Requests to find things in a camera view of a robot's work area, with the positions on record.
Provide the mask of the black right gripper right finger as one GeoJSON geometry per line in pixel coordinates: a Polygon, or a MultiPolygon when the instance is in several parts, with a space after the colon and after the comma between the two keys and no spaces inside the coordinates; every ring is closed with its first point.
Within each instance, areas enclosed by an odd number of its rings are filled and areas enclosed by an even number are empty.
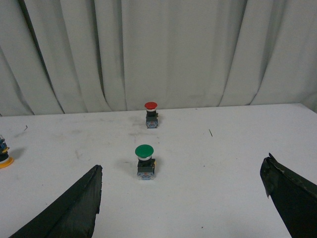
{"type": "Polygon", "coordinates": [[[264,158],[260,177],[293,238],[317,236],[317,185],[279,163],[264,158]]]}

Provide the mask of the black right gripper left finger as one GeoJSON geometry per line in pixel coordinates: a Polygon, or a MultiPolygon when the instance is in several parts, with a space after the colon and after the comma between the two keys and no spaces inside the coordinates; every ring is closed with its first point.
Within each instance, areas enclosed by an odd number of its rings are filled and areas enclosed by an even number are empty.
{"type": "Polygon", "coordinates": [[[91,238],[102,197],[102,166],[95,165],[12,238],[91,238]]]}

